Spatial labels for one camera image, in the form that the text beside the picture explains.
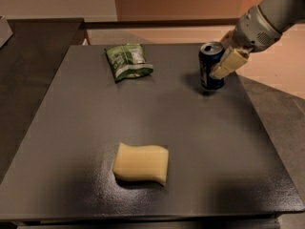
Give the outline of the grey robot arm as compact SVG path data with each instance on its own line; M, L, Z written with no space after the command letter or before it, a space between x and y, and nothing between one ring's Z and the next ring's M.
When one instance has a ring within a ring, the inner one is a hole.
M220 43L225 49L212 66L210 77L221 79L245 65L253 52L263 52L283 32L305 19L305 0L262 0L253 5Z

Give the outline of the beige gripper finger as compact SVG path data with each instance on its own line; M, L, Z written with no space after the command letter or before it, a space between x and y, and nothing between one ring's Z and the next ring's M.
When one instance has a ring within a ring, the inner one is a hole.
M220 40L221 45L225 50L228 48L235 48L236 43L234 41L234 32L233 31L228 31Z
M228 47L220 61L212 66L210 77L222 79L248 62L250 53L244 48Z

